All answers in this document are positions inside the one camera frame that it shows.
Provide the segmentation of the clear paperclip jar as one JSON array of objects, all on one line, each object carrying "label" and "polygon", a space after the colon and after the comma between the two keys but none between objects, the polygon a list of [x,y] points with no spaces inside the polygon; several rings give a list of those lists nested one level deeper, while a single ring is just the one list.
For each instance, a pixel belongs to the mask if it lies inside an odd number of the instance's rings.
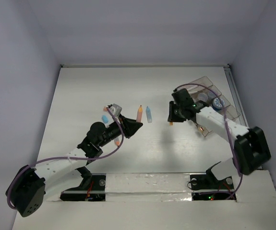
[{"label": "clear paperclip jar", "polygon": [[207,95],[208,95],[208,98],[209,98],[210,100],[212,100],[212,99],[214,99],[214,98],[217,97],[217,95],[216,95],[215,93],[213,93],[212,91],[208,91],[208,92],[207,92]]},{"label": "clear paperclip jar", "polygon": [[207,101],[208,101],[208,95],[205,94],[205,93],[203,93],[203,92],[201,92],[201,93],[199,93],[199,94],[197,95],[197,99],[198,99],[199,101],[207,102]]}]

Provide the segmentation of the blue paint jar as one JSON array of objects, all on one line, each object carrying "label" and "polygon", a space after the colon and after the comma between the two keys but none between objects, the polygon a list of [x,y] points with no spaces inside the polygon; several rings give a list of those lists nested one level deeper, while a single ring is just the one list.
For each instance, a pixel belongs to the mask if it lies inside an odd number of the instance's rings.
[{"label": "blue paint jar", "polygon": [[215,110],[215,111],[220,111],[222,110],[223,108],[225,107],[225,100],[224,99],[221,99],[221,98],[214,98],[212,100],[212,108]]}]

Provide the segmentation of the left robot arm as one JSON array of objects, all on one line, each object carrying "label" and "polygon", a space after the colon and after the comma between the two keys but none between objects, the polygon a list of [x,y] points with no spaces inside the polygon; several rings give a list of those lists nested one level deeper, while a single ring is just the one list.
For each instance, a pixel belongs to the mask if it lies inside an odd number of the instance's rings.
[{"label": "left robot arm", "polygon": [[8,206],[22,217],[30,216],[42,205],[48,187],[73,171],[79,172],[74,184],[86,189],[91,176],[86,166],[105,158],[102,147],[117,137],[131,138],[143,126],[123,115],[113,120],[108,126],[102,122],[93,123],[83,141],[65,156],[42,159],[20,168],[5,192]]}]

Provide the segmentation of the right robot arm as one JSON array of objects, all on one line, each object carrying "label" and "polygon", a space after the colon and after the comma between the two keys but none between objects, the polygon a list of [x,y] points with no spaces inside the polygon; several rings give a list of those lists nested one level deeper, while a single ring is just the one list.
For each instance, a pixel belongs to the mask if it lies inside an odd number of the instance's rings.
[{"label": "right robot arm", "polygon": [[193,121],[215,132],[230,144],[232,157],[208,169],[206,184],[218,187],[223,179],[233,175],[250,175],[271,159],[271,153],[259,127],[249,128],[235,123],[203,101],[195,102],[186,89],[175,89],[169,103],[169,122]]}]

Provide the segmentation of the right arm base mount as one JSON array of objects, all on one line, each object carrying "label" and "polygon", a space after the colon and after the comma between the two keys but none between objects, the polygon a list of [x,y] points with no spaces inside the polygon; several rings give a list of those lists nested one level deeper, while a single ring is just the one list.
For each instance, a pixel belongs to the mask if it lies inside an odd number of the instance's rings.
[{"label": "right arm base mount", "polygon": [[226,177],[222,180],[212,173],[212,169],[219,163],[208,168],[205,173],[190,175],[187,187],[192,191],[193,201],[214,201],[214,200],[234,200],[234,184],[232,177]]}]

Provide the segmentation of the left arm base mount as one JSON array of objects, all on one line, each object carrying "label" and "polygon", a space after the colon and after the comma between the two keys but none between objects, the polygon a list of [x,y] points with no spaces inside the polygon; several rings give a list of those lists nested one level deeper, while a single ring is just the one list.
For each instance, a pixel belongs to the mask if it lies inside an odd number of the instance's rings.
[{"label": "left arm base mount", "polygon": [[106,174],[92,174],[86,167],[76,169],[82,181],[77,187],[69,188],[60,195],[62,201],[99,202],[106,200]]}]

